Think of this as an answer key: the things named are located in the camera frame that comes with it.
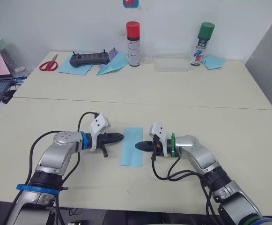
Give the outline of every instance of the black remote controller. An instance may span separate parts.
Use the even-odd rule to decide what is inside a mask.
[[[94,54],[83,54],[74,53],[70,59],[70,65],[77,68],[81,65],[90,65],[90,64],[108,64],[109,63],[109,54],[103,50],[101,53]]]

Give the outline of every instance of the white tabletop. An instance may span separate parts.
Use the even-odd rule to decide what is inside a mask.
[[[144,140],[155,121],[169,135],[194,135],[219,160],[230,178],[255,202],[264,215],[272,215],[272,111],[186,106],[160,106],[13,98],[0,114],[0,201],[11,202],[18,183],[28,173],[29,149],[50,130],[77,129],[86,111],[101,112],[111,122],[109,132],[143,127]],[[90,118],[82,122],[87,132]],[[51,144],[44,138],[34,151],[34,164]],[[151,169],[151,154],[143,153],[143,166],[120,166],[121,143],[102,153],[81,154],[81,163],[60,194],[61,206],[92,209],[205,213],[203,192],[195,177],[179,182],[158,180]],[[172,158],[158,157],[156,169],[165,175]],[[72,158],[69,171],[76,162]],[[177,169],[193,169],[185,159]]]
[[[50,52],[43,62],[61,64],[71,52]],[[116,103],[209,106],[272,109],[244,64],[226,61],[222,68],[207,70],[203,65],[186,73],[156,72],[153,64],[125,66],[96,76],[93,66],[86,76],[43,72],[35,68],[21,89],[21,98],[47,98]]]

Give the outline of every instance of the red cap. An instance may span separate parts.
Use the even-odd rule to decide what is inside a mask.
[[[124,0],[124,2],[127,5],[132,5],[135,2],[135,0]]]
[[[130,21],[126,23],[126,35],[130,38],[140,37],[140,23]]]

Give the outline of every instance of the light blue paper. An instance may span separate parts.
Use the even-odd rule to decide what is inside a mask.
[[[206,66],[206,68],[217,69],[217,68],[221,68],[226,60],[219,59],[213,55],[210,55],[210,56],[204,57],[201,61]]]
[[[143,141],[142,127],[126,127],[124,130],[120,165],[142,166],[142,151],[135,148],[135,144]]]
[[[118,70],[128,64],[128,60],[122,52],[119,52],[107,65],[100,68],[97,75],[109,73]]]
[[[92,67],[92,65],[83,65],[77,68],[70,65],[71,55],[66,59],[66,61],[58,68],[58,72],[66,74],[75,74],[75,75],[85,75]]]

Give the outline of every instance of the red scissors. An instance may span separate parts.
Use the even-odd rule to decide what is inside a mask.
[[[41,66],[39,66],[39,69],[41,71],[54,71],[58,68],[58,63],[55,61],[57,58],[58,54],[56,54],[51,61],[45,62]]]

